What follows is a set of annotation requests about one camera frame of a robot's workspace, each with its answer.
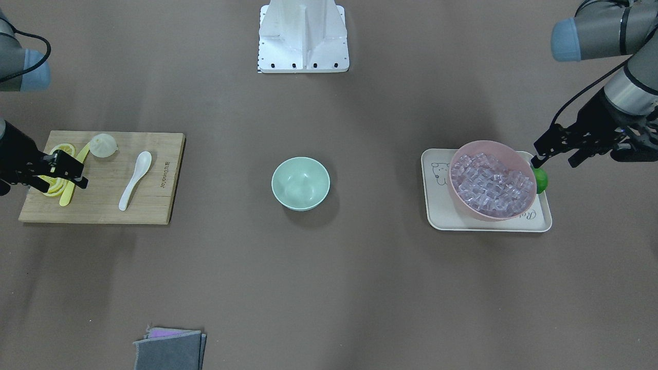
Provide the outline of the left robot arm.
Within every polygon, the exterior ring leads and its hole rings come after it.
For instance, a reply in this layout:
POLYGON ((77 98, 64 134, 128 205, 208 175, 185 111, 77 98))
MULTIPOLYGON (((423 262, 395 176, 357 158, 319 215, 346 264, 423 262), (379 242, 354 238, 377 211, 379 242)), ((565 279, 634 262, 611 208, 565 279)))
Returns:
POLYGON ((657 101, 656 1, 584 1, 555 24, 553 59, 560 62, 627 56, 566 128, 553 119, 534 143, 533 167, 573 151, 570 166, 595 155, 618 162, 655 162, 657 101))

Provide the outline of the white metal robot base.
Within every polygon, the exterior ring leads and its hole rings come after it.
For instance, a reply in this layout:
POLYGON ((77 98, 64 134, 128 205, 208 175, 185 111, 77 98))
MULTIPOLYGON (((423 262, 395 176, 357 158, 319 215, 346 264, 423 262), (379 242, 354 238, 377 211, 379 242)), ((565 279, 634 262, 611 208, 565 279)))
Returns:
POLYGON ((345 9, 336 2, 270 1, 259 15, 258 72, 349 70, 345 9))

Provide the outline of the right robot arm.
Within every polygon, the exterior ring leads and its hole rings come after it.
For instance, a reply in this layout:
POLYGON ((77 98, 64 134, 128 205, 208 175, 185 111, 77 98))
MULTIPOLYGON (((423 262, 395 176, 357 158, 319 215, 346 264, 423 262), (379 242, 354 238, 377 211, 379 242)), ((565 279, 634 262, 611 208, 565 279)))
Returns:
MULTIPOLYGON (((20 31, 1 14, 1 89, 8 92, 44 90, 51 83, 47 59, 51 44, 40 35, 20 31)), ((2 196, 22 184, 42 193, 49 183, 42 176, 61 178, 87 188, 84 165, 63 150, 45 154, 35 141, 7 120, 1 119, 2 196)))

